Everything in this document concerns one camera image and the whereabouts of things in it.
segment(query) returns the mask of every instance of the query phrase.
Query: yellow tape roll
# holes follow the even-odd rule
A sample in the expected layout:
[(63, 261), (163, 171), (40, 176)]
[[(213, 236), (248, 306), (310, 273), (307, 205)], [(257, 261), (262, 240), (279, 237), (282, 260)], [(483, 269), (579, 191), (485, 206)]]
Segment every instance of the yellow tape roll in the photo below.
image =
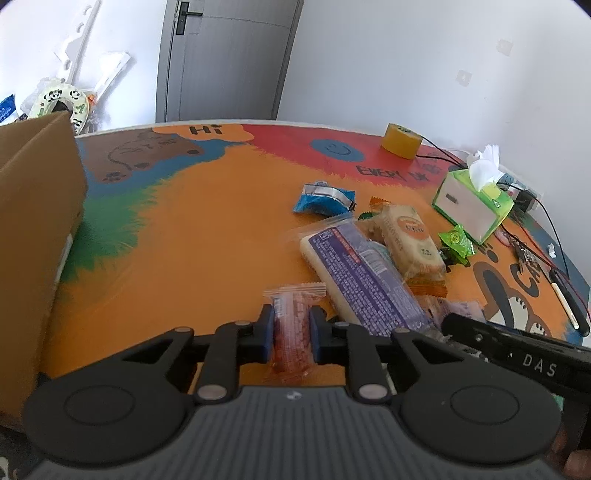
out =
[(402, 158), (412, 160), (421, 146), (423, 138), (408, 128), (396, 124), (388, 124), (382, 147)]

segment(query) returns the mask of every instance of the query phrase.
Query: purple label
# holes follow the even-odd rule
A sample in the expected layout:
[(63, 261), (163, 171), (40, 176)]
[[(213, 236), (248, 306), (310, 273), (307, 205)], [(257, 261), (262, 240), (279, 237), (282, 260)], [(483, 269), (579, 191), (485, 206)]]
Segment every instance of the purple label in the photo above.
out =
[(310, 238), (330, 276), (361, 324), (372, 335), (389, 336), (396, 327), (417, 330), (428, 320), (402, 278), (352, 223)]

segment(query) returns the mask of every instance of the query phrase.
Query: crumpled paper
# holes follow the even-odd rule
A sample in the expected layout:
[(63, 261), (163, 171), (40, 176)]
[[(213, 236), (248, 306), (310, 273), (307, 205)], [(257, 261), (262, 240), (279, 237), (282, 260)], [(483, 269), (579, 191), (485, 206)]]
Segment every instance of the crumpled paper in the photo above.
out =
[(499, 170), (499, 146), (487, 145), (484, 152), (478, 151), (467, 158), (470, 180), (479, 192), (489, 183), (495, 184), (504, 175)]

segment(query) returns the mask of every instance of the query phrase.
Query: table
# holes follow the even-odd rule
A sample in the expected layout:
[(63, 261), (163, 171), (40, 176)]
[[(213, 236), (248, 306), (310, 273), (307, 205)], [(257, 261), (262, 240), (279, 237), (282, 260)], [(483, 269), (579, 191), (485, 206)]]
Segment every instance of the table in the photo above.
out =
[[(63, 375), (176, 326), (197, 334), (255, 320), (262, 292), (316, 281), (293, 229), (319, 218), (291, 210), (306, 182), (413, 205), (431, 236), (451, 225), (431, 200), (451, 164), (414, 161), (380, 148), (381, 137), (279, 124), (159, 124), (80, 137), (88, 179), (85, 214), (64, 269), (41, 371)], [(437, 155), (422, 146), (421, 154)], [(512, 233), (533, 247), (513, 221)], [(548, 235), (529, 216), (539, 246)], [(476, 300), (487, 319), (580, 343), (540, 270), (517, 270), (494, 236), (447, 276), (451, 300)], [(589, 286), (569, 264), (585, 299)], [(333, 313), (327, 300), (323, 302)], [(262, 381), (247, 365), (242, 383)], [(343, 369), (317, 367), (307, 384), (343, 383)]]

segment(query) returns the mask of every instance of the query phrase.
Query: cardboard box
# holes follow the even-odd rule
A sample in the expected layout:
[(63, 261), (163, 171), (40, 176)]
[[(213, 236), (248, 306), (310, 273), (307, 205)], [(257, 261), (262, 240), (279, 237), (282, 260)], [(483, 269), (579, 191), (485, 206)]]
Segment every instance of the cardboard box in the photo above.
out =
[(451, 171), (443, 179), (433, 207), (451, 223), (461, 223), (470, 239), (481, 245), (509, 215), (513, 200), (495, 184), (477, 191), (468, 170)]
[(37, 385), (47, 319), (87, 184), (66, 112), (0, 127), (0, 424)]

